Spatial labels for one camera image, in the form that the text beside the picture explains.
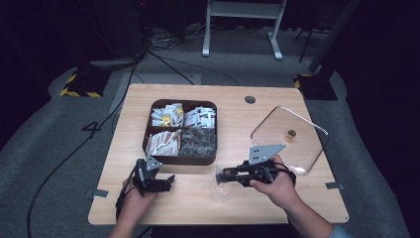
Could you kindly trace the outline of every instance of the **clear cup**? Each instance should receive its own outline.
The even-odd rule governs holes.
[[[213,202],[222,203],[233,190],[232,181],[217,183],[216,176],[210,178],[210,197]]]

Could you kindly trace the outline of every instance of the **metal bracket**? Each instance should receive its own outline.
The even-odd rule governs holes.
[[[154,171],[155,169],[160,168],[163,165],[163,163],[157,161],[152,156],[147,155],[146,160],[146,170],[147,171]]]
[[[254,146],[250,148],[250,165],[257,165],[268,161],[275,154],[286,147],[286,144],[268,145],[268,146]]]

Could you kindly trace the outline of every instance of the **clear plastic container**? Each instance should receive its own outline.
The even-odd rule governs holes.
[[[329,134],[323,128],[293,111],[275,107],[251,134],[257,146],[285,144],[278,154],[299,175],[308,174],[327,145]]]

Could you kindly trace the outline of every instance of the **black cable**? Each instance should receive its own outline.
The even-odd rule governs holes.
[[[93,136],[100,131],[100,129],[102,128],[102,126],[111,118],[111,116],[113,116],[113,114],[115,114],[118,110],[120,105],[123,103],[124,98],[127,95],[127,91],[131,82],[131,79],[133,77],[133,73],[134,70],[136,69],[137,65],[139,64],[139,62],[141,61],[143,57],[140,57],[140,59],[136,62],[135,66],[133,66],[132,71],[130,73],[130,78],[129,78],[129,83],[128,86],[126,88],[126,91],[124,92],[123,98],[121,99],[121,101],[119,102],[119,104],[115,107],[115,109],[112,111],[112,113],[110,113],[105,120],[96,128],[94,129],[90,135],[75,149],[73,150],[63,161],[61,161],[61,163],[58,164],[58,166],[56,166],[52,172],[50,172],[50,174],[44,179],[43,183],[38,187],[37,192],[35,193],[34,197],[32,198],[31,201],[31,205],[28,209],[28,214],[27,214],[27,232],[28,232],[28,238],[32,238],[32,234],[31,234],[31,214],[32,214],[32,209],[34,208],[34,204],[35,201],[37,200],[38,195],[40,194],[41,190],[43,189],[43,187],[46,185],[46,183],[50,180],[50,178],[53,176],[53,174],[65,163],[67,162],[78,150],[80,150],[80,148],[82,148],[90,139],[93,138]]]
[[[239,86],[238,81],[237,81],[237,80],[236,80],[233,76],[230,76],[230,75],[228,75],[228,74],[226,74],[226,73],[224,73],[224,72],[217,71],[217,70],[214,70],[214,69],[211,69],[211,68],[205,67],[205,66],[201,66],[201,65],[198,65],[198,64],[193,64],[193,63],[186,62],[186,61],[181,61],[181,60],[171,59],[171,58],[166,58],[166,57],[161,57],[161,58],[162,58],[162,59],[165,59],[165,60],[172,60],[172,61],[176,61],[176,62],[180,62],[180,63],[185,63],[185,64],[187,64],[187,65],[191,65],[191,66],[201,67],[201,68],[204,68],[204,69],[206,69],[206,70],[209,70],[209,71],[212,71],[212,72],[216,72],[216,73],[219,73],[219,74],[225,75],[225,76],[227,76],[227,77],[231,78],[232,80],[234,80],[234,81],[236,82],[237,86]]]
[[[77,2],[78,2],[78,4],[80,5],[81,9],[83,10],[84,15],[87,17],[87,19],[89,20],[90,24],[92,25],[93,29],[95,30],[96,35],[98,35],[98,37],[101,39],[101,41],[105,44],[105,46],[106,46],[106,47],[107,47],[107,48],[108,48],[111,52],[113,52],[113,53],[115,53],[115,54],[117,54],[118,56],[121,56],[121,57],[133,57],[133,56],[128,56],[128,55],[121,54],[121,53],[119,53],[119,52],[115,51],[113,48],[111,48],[111,47],[109,46],[109,44],[105,41],[105,39],[102,37],[102,35],[99,33],[98,28],[97,28],[97,27],[95,26],[95,24],[93,23],[93,20],[92,20],[92,18],[89,16],[89,14],[88,14],[88,12],[87,12],[86,8],[83,6],[83,4],[80,2],[80,0],[77,0]]]
[[[114,113],[114,117],[112,118],[112,123],[111,123],[111,133],[112,135],[114,135],[114,121],[115,121],[115,116],[118,114],[118,112],[122,109],[122,107],[120,107],[115,113]]]
[[[162,61],[164,64],[166,64],[168,67],[170,67],[173,71],[175,71],[176,73],[178,73],[181,77],[185,78],[187,81],[189,81],[192,85],[194,85],[194,83],[188,79],[188,77],[186,77],[185,75],[183,75],[182,73],[180,73],[178,70],[176,70],[174,67],[172,67],[171,65],[169,65],[169,63],[167,63],[165,60],[163,60],[160,56],[157,56],[155,53],[148,51],[152,56],[156,57],[158,60]]]

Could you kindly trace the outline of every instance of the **chair leg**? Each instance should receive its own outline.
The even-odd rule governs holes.
[[[299,62],[302,62],[303,55],[305,55],[306,47],[308,46],[309,40],[311,39],[312,32],[313,30],[311,30],[308,34],[308,38],[306,39],[306,43],[305,43],[305,46],[303,47],[302,55],[300,55]]]

